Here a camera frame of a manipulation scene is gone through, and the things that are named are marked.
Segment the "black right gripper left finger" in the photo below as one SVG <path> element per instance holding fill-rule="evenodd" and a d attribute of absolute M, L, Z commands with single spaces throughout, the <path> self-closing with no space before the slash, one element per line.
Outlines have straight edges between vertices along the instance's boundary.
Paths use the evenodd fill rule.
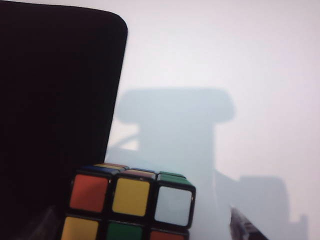
<path fill-rule="evenodd" d="M 29 224 L 28 240 L 56 240 L 60 234 L 62 217 L 56 206 L 51 205 L 34 217 Z"/>

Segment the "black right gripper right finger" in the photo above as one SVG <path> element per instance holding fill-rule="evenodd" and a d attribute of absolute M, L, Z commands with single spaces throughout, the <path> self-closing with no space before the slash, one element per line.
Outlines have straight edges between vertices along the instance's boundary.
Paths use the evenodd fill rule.
<path fill-rule="evenodd" d="M 230 234 L 233 240 L 268 240 L 237 208 L 230 208 Z"/>

